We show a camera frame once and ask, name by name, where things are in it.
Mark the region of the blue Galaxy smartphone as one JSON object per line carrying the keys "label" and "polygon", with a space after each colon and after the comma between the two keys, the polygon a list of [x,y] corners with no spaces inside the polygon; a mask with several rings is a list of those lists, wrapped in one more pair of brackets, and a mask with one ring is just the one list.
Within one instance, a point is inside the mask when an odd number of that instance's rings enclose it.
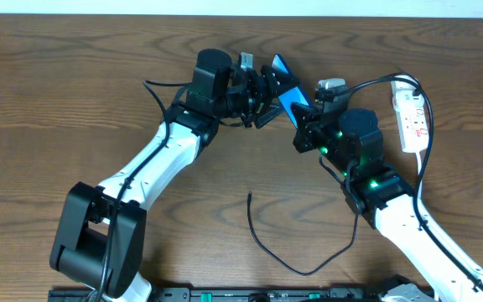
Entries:
{"label": "blue Galaxy smartphone", "polygon": [[[287,72],[293,76],[293,72],[288,67],[286,60],[280,54],[274,55],[271,66],[277,70]],[[295,128],[296,122],[291,111],[291,105],[294,103],[301,103],[311,107],[314,106],[301,85],[278,96],[278,100]]]}

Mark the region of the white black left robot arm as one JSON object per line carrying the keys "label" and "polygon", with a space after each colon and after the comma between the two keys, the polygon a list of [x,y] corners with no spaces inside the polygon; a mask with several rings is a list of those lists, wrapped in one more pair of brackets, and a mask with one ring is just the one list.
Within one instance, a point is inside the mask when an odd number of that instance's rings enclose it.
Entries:
{"label": "white black left robot arm", "polygon": [[280,54],[255,70],[252,55],[237,61],[203,49],[191,81],[176,83],[160,103],[153,139],[128,164],[96,186],[75,184],[65,198],[50,267],[89,288],[83,301],[146,301],[153,286],[138,272],[148,211],[170,181],[210,145],[224,119],[262,128],[299,95],[299,79]]}

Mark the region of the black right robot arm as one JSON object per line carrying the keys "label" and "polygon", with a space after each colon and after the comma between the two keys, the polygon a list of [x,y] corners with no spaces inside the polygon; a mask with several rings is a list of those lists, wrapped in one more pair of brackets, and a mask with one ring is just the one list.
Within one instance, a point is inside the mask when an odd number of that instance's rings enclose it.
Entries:
{"label": "black right robot arm", "polygon": [[428,213],[415,189],[383,155],[376,113],[292,106],[300,152],[319,149],[344,176],[341,189],[362,216],[407,257],[443,301],[483,301],[480,267]]}

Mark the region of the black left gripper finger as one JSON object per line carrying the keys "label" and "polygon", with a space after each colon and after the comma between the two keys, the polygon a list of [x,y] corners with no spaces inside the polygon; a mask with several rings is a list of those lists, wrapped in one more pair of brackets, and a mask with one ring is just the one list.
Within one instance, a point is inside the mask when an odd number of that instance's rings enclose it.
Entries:
{"label": "black left gripper finger", "polygon": [[300,84],[298,77],[277,70],[270,65],[263,65],[260,72],[272,97],[278,97]]}
{"label": "black left gripper finger", "polygon": [[266,111],[257,114],[253,123],[257,129],[263,128],[274,118],[280,116],[283,112],[284,109],[280,104],[271,103]]}

